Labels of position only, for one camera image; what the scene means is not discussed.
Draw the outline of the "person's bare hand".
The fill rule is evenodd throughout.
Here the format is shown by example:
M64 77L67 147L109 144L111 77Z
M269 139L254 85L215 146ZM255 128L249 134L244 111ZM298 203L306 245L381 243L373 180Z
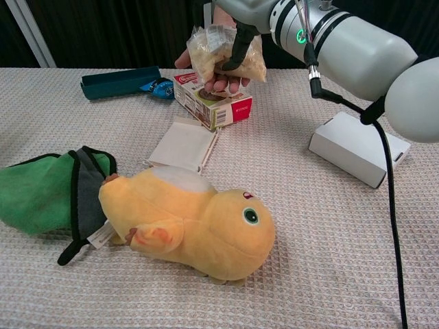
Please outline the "person's bare hand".
M229 26L231 28L236 28L236 23L233 18L227 14L221 7L214 6L212 23L214 25ZM185 49L181 55L174 62L177 69L186 69L191 65L191 59L189 57L189 52ZM234 77L227 75L214 75L209 81L206 82L204 88L206 91L220 92L229 88L230 93L234 94L239 91L239 87L247 87L249 85L250 79L243 77Z

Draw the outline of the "robot right hand black silver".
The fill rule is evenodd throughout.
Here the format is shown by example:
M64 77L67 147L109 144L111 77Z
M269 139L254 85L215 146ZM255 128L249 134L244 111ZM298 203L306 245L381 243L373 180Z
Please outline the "robot right hand black silver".
M270 33L270 16L277 1L214 1L236 23L231 57L222 65L223 71L238 69L244 61L255 36Z

